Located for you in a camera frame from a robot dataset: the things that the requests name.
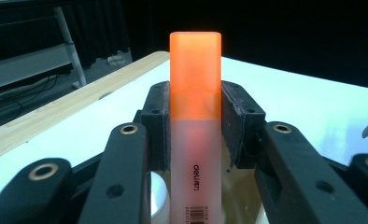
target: orange cap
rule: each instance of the orange cap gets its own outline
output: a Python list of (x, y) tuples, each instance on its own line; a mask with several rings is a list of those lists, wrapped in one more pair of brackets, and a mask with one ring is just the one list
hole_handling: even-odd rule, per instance
[(221, 118), (221, 35), (170, 34), (171, 119)]

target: white table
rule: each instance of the white table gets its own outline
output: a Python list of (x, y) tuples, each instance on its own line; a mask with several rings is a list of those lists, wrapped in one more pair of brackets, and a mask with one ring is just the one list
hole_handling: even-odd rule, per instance
[[(26, 120), (2, 127), (0, 135), (7, 131), (4, 137), (8, 141), (15, 138), (16, 144), (0, 144), (5, 147), (0, 153), (0, 190), (33, 161), (59, 157), (76, 166), (102, 152), (110, 131), (132, 121), (136, 110), (143, 107), (149, 87), (169, 79), (167, 59), (167, 52), (156, 52), (41, 107), (33, 114), (40, 116), (33, 119), (39, 119), (41, 124), (27, 123), (28, 126), (33, 123), (38, 131), (15, 130)], [(296, 126), (321, 155), (348, 164), (353, 155), (368, 153), (368, 138), (361, 137), (368, 125), (367, 88), (227, 58), (222, 58), (222, 79), (243, 86), (264, 109), (267, 121), (284, 121)], [(96, 101), (109, 91), (114, 92)], [(75, 101), (73, 95), (79, 97), (77, 107), (71, 105)], [(67, 108), (62, 106), (65, 102), (69, 102)]]

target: wooden table edge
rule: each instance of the wooden table edge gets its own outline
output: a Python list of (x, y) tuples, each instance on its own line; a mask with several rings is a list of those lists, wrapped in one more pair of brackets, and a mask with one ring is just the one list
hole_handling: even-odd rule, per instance
[(118, 90), (167, 60), (169, 60), (168, 52), (151, 53), (85, 87), (0, 126), (0, 156), (98, 101), (104, 94)]

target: orange highlighter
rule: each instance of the orange highlighter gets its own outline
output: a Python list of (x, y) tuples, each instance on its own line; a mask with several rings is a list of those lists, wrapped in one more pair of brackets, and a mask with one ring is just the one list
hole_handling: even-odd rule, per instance
[(170, 34), (171, 223), (221, 223), (221, 35)]

